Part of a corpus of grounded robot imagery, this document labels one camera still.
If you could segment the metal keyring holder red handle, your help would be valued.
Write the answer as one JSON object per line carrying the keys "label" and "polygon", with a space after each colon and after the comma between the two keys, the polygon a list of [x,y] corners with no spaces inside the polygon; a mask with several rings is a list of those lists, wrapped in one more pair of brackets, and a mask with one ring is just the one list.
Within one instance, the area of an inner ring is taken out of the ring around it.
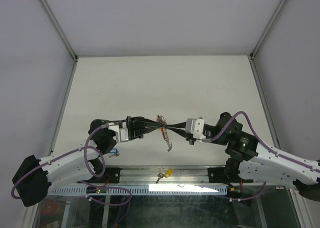
{"label": "metal keyring holder red handle", "polygon": [[[161,122],[161,123],[165,123],[165,125],[167,124],[166,119],[162,115],[157,115],[156,121]],[[167,144],[167,147],[168,147],[167,151],[170,152],[173,148],[173,145],[172,145],[172,142],[170,141],[166,127],[163,128],[163,130],[161,130],[161,135],[162,135],[163,140]]]}

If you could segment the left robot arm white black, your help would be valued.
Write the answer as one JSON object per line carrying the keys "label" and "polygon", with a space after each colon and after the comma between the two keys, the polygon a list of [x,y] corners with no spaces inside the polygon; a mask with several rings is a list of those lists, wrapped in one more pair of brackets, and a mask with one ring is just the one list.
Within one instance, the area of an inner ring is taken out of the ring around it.
{"label": "left robot arm white black", "polygon": [[80,145],[56,155],[26,157],[12,178],[11,197],[31,207],[57,188],[90,179],[100,182],[106,171],[103,156],[116,144],[141,139],[163,127],[164,123],[142,116],[115,121],[95,119],[89,126],[88,138]]}

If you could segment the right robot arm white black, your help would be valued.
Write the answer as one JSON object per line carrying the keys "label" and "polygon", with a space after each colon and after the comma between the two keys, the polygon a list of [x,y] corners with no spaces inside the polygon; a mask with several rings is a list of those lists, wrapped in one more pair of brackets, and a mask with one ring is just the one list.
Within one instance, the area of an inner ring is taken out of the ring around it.
{"label": "right robot arm white black", "polygon": [[166,128],[184,137],[191,145],[195,142],[225,146],[228,159],[223,175],[226,180],[254,180],[293,189],[308,200],[320,200],[320,162],[302,158],[266,144],[255,132],[243,131],[236,120],[238,115],[248,119],[243,111],[234,115],[224,112],[216,125],[203,118],[189,118]]}

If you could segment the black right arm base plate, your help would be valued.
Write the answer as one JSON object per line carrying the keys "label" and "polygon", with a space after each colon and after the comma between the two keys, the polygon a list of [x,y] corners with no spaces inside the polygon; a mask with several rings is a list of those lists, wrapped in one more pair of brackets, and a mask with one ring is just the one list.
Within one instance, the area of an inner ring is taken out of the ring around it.
{"label": "black right arm base plate", "polygon": [[209,183],[229,184],[239,183],[241,181],[241,179],[237,176],[224,174],[224,171],[224,167],[209,167],[207,169]]}

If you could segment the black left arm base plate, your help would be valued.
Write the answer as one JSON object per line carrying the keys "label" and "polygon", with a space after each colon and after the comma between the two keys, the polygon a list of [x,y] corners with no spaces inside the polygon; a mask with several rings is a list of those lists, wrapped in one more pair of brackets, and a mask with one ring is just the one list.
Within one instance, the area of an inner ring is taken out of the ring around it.
{"label": "black left arm base plate", "polygon": [[98,177],[95,183],[118,184],[120,182],[122,169],[120,167],[107,167],[102,177]]}

